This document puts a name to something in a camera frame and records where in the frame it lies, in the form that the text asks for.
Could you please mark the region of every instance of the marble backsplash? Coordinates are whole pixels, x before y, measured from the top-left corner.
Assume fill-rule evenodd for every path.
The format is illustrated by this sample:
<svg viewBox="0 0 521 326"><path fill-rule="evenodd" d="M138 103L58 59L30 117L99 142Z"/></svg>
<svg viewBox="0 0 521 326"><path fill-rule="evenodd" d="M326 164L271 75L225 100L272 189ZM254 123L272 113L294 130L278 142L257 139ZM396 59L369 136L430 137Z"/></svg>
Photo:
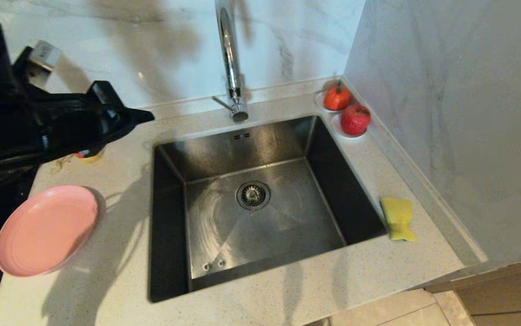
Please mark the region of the marble backsplash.
<svg viewBox="0 0 521 326"><path fill-rule="evenodd" d="M365 0L234 0L248 88L342 74ZM63 50L50 91L108 80L131 107L225 93L213 0L0 0L12 60Z"/></svg>
<svg viewBox="0 0 521 326"><path fill-rule="evenodd" d="M521 261L521 1L368 1L345 77L489 268Z"/></svg>

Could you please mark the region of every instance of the faucet spout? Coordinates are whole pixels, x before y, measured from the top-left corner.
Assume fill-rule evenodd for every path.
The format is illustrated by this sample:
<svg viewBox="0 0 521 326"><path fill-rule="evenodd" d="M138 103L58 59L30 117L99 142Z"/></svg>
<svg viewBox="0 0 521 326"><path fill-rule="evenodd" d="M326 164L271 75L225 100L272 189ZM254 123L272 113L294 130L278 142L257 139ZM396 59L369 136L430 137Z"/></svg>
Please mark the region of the faucet spout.
<svg viewBox="0 0 521 326"><path fill-rule="evenodd" d="M238 67L238 50L236 37L234 37L234 25L232 10L227 0L215 0L216 18L218 21L218 33L222 48L222 58L226 72L226 91L229 98L230 116L234 122L248 119L246 103L240 92L240 69Z"/></svg>

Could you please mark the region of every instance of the sink drain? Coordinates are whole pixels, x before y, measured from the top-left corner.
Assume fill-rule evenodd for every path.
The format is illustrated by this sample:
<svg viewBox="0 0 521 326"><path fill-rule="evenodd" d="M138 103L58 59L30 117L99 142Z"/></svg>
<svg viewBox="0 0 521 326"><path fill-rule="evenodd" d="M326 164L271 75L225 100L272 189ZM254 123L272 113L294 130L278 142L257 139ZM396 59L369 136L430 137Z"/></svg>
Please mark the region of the sink drain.
<svg viewBox="0 0 521 326"><path fill-rule="evenodd" d="M268 204L270 190L260 181L245 182L236 192L236 200L243 208L257 211Z"/></svg>

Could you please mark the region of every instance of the stainless steel sink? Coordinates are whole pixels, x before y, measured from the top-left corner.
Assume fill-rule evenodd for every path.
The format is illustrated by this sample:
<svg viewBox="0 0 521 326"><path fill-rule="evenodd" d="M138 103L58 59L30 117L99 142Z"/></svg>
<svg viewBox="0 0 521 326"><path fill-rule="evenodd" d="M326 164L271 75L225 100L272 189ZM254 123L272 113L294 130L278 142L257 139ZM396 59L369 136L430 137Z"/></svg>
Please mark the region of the stainless steel sink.
<svg viewBox="0 0 521 326"><path fill-rule="evenodd" d="M152 302L385 233L320 117L155 148Z"/></svg>

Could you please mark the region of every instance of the white speckled countertop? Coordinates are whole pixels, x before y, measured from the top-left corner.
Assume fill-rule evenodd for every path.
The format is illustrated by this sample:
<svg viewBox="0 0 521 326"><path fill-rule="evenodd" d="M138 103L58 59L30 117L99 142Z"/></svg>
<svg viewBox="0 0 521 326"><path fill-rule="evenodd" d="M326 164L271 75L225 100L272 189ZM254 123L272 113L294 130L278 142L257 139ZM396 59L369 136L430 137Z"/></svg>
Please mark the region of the white speckled countertop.
<svg viewBox="0 0 521 326"><path fill-rule="evenodd" d="M225 110L156 120L109 144L95 163L71 158L43 165L31 194L79 184L105 198L105 214L60 270L3 277L0 326L302 325L463 268L366 134L337 142L378 210L380 196L413 203L411 228L420 241L393 243L386 235L167 301L148 301L153 146L312 114L329 123L331 115L316 108L312 97L252 104L250 119L240 125Z"/></svg>

